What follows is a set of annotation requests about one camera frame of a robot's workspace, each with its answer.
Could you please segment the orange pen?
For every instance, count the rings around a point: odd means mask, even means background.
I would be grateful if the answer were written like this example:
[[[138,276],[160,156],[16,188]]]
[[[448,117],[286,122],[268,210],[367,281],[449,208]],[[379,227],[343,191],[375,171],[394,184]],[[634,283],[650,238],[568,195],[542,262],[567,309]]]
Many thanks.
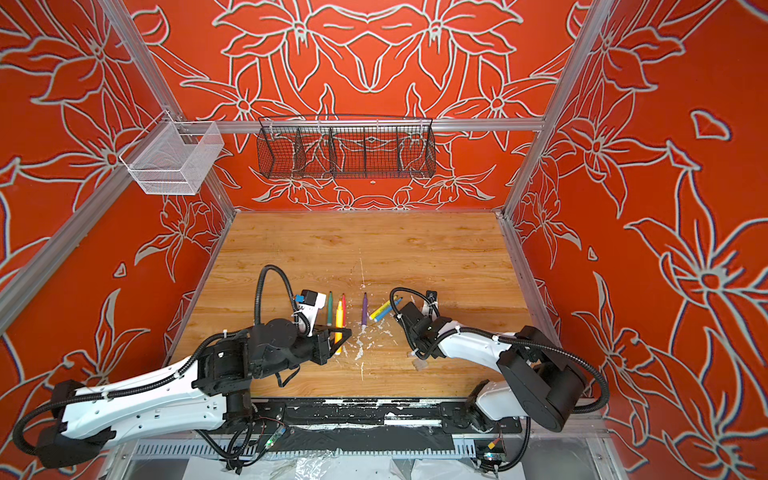
[[[335,317],[334,317],[334,327],[337,329],[343,328],[345,326],[345,313],[344,313],[344,306],[343,301],[340,300],[337,304]],[[337,331],[334,333],[334,343],[337,344],[342,340],[342,334]]]

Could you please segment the clear pen cap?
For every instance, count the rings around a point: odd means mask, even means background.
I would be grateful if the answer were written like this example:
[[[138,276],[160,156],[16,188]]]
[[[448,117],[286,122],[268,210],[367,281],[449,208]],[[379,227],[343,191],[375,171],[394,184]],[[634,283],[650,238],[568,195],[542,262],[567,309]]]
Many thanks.
[[[428,362],[419,358],[412,360],[412,365],[417,371],[422,371],[428,367]]]

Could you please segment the green pen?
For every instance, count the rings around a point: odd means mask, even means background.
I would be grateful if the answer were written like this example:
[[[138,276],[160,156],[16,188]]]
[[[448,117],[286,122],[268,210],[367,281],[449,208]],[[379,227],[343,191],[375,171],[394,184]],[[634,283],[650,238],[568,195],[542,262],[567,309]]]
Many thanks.
[[[327,295],[326,317],[327,317],[326,324],[328,326],[333,326],[333,324],[334,324],[334,301],[333,301],[333,292],[332,291],[329,291],[328,295]]]

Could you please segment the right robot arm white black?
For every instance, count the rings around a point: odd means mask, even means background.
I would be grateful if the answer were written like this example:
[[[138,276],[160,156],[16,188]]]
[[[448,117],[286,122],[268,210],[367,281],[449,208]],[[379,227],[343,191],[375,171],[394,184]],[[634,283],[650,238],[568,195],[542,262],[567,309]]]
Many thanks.
[[[609,403],[609,382],[600,369],[558,347],[539,329],[528,325],[514,333],[492,333],[441,315],[435,301],[410,288],[393,288],[389,299],[398,293],[424,303],[422,308],[413,302],[392,306],[416,359],[459,359],[503,377],[480,385],[472,395],[473,408],[484,418],[523,417],[560,432],[572,415],[598,412]]]

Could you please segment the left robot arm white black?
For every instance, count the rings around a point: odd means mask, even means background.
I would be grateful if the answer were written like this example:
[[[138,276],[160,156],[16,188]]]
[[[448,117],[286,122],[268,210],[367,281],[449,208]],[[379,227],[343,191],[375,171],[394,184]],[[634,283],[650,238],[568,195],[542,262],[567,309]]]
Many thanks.
[[[273,377],[284,387],[304,363],[326,364],[350,338],[346,327],[317,323],[324,303],[315,291],[295,294],[285,272],[266,265],[251,326],[214,334],[185,359],[121,382],[61,382],[49,402],[16,422],[12,441],[53,469],[144,437],[194,430],[212,444],[224,432],[234,439],[217,453],[232,464],[255,429],[252,382]]]

